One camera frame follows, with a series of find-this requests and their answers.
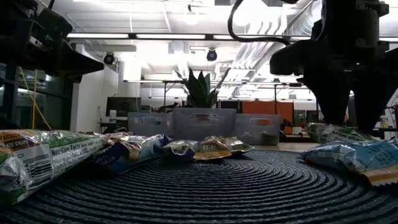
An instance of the plastic bin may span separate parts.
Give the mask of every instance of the plastic bin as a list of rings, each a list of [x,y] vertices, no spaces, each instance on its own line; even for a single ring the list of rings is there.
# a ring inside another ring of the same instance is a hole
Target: plastic bin
[[[174,108],[174,139],[202,141],[208,136],[232,137],[236,109]]]
[[[236,136],[252,146],[276,146],[279,143],[280,115],[237,114]]]
[[[129,131],[138,136],[173,135],[171,113],[128,113]]]

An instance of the black woven mat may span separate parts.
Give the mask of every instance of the black woven mat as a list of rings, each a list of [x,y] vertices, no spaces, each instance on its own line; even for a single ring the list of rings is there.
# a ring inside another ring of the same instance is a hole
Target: black woven mat
[[[0,212],[1,223],[396,223],[398,197],[256,150],[237,159],[154,162],[119,177],[72,170]]]

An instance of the dome camera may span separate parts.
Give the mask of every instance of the dome camera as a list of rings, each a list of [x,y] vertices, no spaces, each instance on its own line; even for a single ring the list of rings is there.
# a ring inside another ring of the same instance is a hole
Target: dome camera
[[[209,52],[207,53],[207,61],[209,62],[214,62],[217,60],[217,53],[215,49],[210,49]]]
[[[114,52],[107,52],[104,58],[104,63],[107,65],[114,65],[116,62],[117,60],[114,57]]]

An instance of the succulent plant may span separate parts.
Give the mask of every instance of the succulent plant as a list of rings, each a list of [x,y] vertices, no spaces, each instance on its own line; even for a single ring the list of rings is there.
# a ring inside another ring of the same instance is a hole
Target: succulent plant
[[[206,76],[203,75],[203,71],[200,72],[198,78],[195,78],[193,71],[189,68],[188,79],[183,78],[181,74],[177,72],[177,76],[182,79],[183,84],[187,88],[183,90],[188,95],[187,100],[196,108],[212,108],[217,102],[217,96],[221,84],[225,77],[228,75],[230,68],[225,71],[224,76],[218,82],[216,88],[211,89],[210,73]]]

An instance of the black robotic arm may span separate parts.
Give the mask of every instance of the black robotic arm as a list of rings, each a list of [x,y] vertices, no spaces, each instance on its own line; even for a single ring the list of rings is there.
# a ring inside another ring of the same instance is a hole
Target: black robotic arm
[[[234,6],[242,1],[237,0]],[[298,81],[313,91],[327,123],[343,124],[352,90],[358,128],[371,132],[398,88],[398,49],[388,51],[389,43],[379,40],[379,18],[388,13],[389,5],[379,0],[323,0],[322,19],[314,23],[311,39],[293,44],[269,37],[237,37],[231,17],[228,30],[241,42],[285,44],[271,57],[271,73],[291,75],[303,70]]]

